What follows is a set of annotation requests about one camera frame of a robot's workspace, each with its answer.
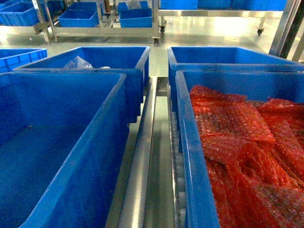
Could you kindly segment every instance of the blue crate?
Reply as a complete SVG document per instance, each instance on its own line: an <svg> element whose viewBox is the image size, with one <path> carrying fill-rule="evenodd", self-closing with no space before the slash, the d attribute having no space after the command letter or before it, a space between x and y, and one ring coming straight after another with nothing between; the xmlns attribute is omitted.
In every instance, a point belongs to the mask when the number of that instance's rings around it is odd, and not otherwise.
<svg viewBox="0 0 304 228"><path fill-rule="evenodd" d="M19 2L0 10L0 18L7 26L34 26L39 23L33 3Z"/></svg>
<svg viewBox="0 0 304 228"><path fill-rule="evenodd" d="M198 0L161 0L163 10L197 10Z"/></svg>
<svg viewBox="0 0 304 228"><path fill-rule="evenodd" d="M16 4L19 0L0 0L0 9Z"/></svg>
<svg viewBox="0 0 304 228"><path fill-rule="evenodd" d="M130 122L140 116L143 89L149 80L149 47L78 47L33 64L18 67L23 72L112 72L127 74L127 104ZM80 56L93 65L93 69L63 69L64 65Z"/></svg>
<svg viewBox="0 0 304 228"><path fill-rule="evenodd" d="M304 74L297 72L178 71L176 75L181 148L185 164L187 214L185 227L219 228L207 167L189 92L195 85L222 93L304 102Z"/></svg>
<svg viewBox="0 0 304 228"><path fill-rule="evenodd" d="M233 0L232 8L239 10L283 11L287 0Z"/></svg>
<svg viewBox="0 0 304 228"><path fill-rule="evenodd" d="M97 5L95 2L74 2L67 10L92 10L97 12ZM100 4L101 14L104 14L102 5Z"/></svg>
<svg viewBox="0 0 304 228"><path fill-rule="evenodd" d="M67 10L59 18L61 27L94 28L99 25L97 11Z"/></svg>
<svg viewBox="0 0 304 228"><path fill-rule="evenodd" d="M35 62L47 56L48 53L45 48L0 48L0 73L11 72L16 67Z"/></svg>
<svg viewBox="0 0 304 228"><path fill-rule="evenodd" d="M148 2L147 2L147 1L140 1L139 3L140 3L140 5L141 5L142 9L149 8ZM120 2L120 3L118 4L118 7L117 7L117 12L118 12L118 14L120 14L120 13L121 13L122 11L124 11L124 10L129 10L129 9L128 9L128 6L127 6L127 4L126 4L125 2Z"/></svg>
<svg viewBox="0 0 304 228"><path fill-rule="evenodd" d="M199 9L227 9L231 7L231 0L199 0Z"/></svg>
<svg viewBox="0 0 304 228"><path fill-rule="evenodd" d="M169 47L168 55L172 93L178 70L304 71L302 64L241 47Z"/></svg>
<svg viewBox="0 0 304 228"><path fill-rule="evenodd" d="M1 228L105 227L129 133L125 78L0 76Z"/></svg>
<svg viewBox="0 0 304 228"><path fill-rule="evenodd" d="M152 28L152 9L123 10L119 22L122 28Z"/></svg>

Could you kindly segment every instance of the floor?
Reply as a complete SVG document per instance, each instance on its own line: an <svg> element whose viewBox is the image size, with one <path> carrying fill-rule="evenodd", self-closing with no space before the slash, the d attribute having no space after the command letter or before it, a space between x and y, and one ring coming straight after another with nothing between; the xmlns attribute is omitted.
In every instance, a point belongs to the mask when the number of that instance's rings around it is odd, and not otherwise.
<svg viewBox="0 0 304 228"><path fill-rule="evenodd" d="M267 53L276 32L278 19L266 19L265 31L257 36L259 19L246 18L171 18L167 17L166 32L161 46L154 47L152 39L139 38L61 38L59 43L45 44L43 37L16 37L0 35L3 48L47 48L53 56L79 46L150 46L150 76L168 75L167 47L170 46L240 46ZM168 129L167 98L158 97L154 123L154 139L149 189L147 193L145 228L172 228L173 204L171 190L171 161ZM115 192L107 227L117 226L123 201L126 181L130 169L137 124L130 126L131 132L123 159L119 181Z"/></svg>

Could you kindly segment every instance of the plastic bag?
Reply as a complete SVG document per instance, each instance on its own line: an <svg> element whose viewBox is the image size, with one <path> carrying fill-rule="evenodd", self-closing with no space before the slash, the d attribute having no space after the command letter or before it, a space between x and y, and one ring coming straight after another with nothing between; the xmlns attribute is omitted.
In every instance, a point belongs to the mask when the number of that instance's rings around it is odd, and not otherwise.
<svg viewBox="0 0 304 228"><path fill-rule="evenodd" d="M69 61L65 66L63 67L65 69L88 69L93 68L93 66L85 61L83 58L77 56L73 60Z"/></svg>
<svg viewBox="0 0 304 228"><path fill-rule="evenodd" d="M139 0L129 0L126 2L127 7L129 10L135 10L135 9L141 9L142 6L139 2Z"/></svg>

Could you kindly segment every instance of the stainless steel shelf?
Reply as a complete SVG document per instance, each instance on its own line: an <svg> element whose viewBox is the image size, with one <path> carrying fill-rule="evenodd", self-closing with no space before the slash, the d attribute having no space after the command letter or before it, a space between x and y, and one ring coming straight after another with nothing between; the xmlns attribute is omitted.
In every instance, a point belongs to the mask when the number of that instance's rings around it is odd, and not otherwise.
<svg viewBox="0 0 304 228"><path fill-rule="evenodd" d="M248 10L158 10L159 16L170 17L239 17L239 18L280 18L282 11Z"/></svg>

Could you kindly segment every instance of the wheel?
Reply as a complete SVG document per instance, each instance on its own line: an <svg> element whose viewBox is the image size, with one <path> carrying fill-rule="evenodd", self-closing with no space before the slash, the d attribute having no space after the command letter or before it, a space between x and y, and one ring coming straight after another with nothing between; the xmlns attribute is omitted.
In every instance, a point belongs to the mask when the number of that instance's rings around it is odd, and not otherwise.
<svg viewBox="0 0 304 228"><path fill-rule="evenodd" d="M165 33L165 27L161 26L161 33L164 34Z"/></svg>
<svg viewBox="0 0 304 228"><path fill-rule="evenodd" d="M154 39L154 46L158 47L160 45L159 39Z"/></svg>
<svg viewBox="0 0 304 228"><path fill-rule="evenodd" d="M260 36L262 35L263 31L264 31L263 28L259 28L259 29L257 30L257 35L260 37Z"/></svg>

